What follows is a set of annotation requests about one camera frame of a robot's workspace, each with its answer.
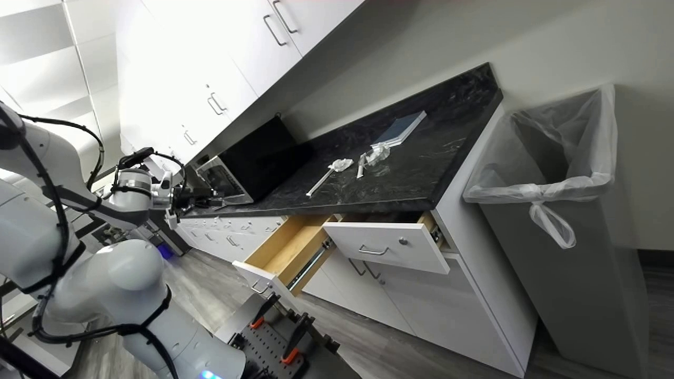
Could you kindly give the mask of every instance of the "countertop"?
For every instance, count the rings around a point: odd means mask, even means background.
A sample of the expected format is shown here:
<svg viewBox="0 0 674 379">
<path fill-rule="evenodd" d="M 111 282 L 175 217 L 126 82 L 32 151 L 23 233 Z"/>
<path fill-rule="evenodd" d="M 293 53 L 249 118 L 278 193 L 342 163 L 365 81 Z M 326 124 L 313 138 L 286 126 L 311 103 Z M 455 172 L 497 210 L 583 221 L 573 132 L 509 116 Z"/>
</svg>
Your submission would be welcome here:
<svg viewBox="0 0 674 379">
<path fill-rule="evenodd" d="M 256 204 L 198 208 L 187 217 L 328 215 L 328 213 L 426 213 L 432 210 L 489 118 L 504 98 L 485 64 L 427 90 L 326 132 L 311 143 L 311 158 Z M 357 158 L 395 118 L 426 112 L 427 118 L 391 148 L 389 158 L 356 180 Z M 307 198 L 305 191 L 336 158 L 352 158 Z"/>
</svg>

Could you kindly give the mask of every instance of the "drawer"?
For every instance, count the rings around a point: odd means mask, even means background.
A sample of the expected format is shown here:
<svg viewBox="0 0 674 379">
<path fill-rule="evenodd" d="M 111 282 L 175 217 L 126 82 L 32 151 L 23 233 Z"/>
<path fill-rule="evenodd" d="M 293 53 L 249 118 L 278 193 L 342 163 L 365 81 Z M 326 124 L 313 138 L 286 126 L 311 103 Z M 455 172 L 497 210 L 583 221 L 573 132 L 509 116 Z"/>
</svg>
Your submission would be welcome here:
<svg viewBox="0 0 674 379">
<path fill-rule="evenodd" d="M 357 262 L 373 262 L 381 266 L 397 266 L 407 269 L 448 273 L 448 266 L 436 242 L 436 224 L 423 213 L 420 217 L 345 217 L 340 221 L 326 221 L 325 232 L 336 248 Z"/>
<path fill-rule="evenodd" d="M 328 217 L 289 217 L 247 262 L 234 262 L 254 292 L 299 294 L 328 260 Z"/>
</svg>

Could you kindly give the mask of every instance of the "gray trash can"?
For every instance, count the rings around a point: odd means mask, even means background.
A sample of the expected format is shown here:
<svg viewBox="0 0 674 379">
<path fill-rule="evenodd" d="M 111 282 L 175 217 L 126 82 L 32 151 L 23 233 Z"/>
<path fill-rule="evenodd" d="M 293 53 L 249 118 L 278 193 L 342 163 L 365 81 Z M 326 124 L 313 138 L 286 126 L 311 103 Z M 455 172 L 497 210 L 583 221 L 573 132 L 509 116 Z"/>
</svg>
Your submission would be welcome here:
<svg viewBox="0 0 674 379">
<path fill-rule="evenodd" d="M 616 177 L 614 90 L 498 121 L 464 198 L 477 202 L 557 352 L 648 377 L 648 305 Z"/>
</svg>

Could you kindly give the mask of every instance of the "white wall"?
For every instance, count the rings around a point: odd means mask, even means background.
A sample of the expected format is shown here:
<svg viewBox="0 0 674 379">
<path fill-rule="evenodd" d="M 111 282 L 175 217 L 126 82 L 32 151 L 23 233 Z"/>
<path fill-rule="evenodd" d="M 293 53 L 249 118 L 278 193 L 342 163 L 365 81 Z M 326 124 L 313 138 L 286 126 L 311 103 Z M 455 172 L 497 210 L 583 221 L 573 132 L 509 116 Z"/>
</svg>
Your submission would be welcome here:
<svg viewBox="0 0 674 379">
<path fill-rule="evenodd" d="M 509 98 L 619 85 L 621 164 L 637 246 L 674 250 L 674 2 L 369 0 L 269 96 L 315 137 L 491 61 Z"/>
</svg>

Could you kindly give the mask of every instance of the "white robot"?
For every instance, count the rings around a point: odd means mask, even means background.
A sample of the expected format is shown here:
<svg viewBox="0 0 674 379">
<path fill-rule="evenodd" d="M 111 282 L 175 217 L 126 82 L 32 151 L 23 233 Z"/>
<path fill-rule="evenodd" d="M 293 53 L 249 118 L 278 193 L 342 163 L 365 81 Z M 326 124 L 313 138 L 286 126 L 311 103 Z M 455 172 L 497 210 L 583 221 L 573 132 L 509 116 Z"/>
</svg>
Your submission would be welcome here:
<svg viewBox="0 0 674 379">
<path fill-rule="evenodd" d="M 42 341 L 67 343 L 118 332 L 124 347 L 157 377 L 238 379 L 247 355 L 187 315 L 170 302 L 161 282 L 160 252 L 142 240 L 126 240 L 86 252 L 67 229 L 60 202 L 118 226 L 144 221 L 151 204 L 149 175 L 118 172 L 118 191 L 101 200 L 79 177 L 79 158 L 60 137 L 38 128 L 0 103 L 0 168 L 42 185 L 57 213 L 0 182 L 0 273 L 40 300 L 34 332 Z M 110 328 L 84 334 L 50 334 L 45 317 L 86 322 L 106 315 Z"/>
</svg>

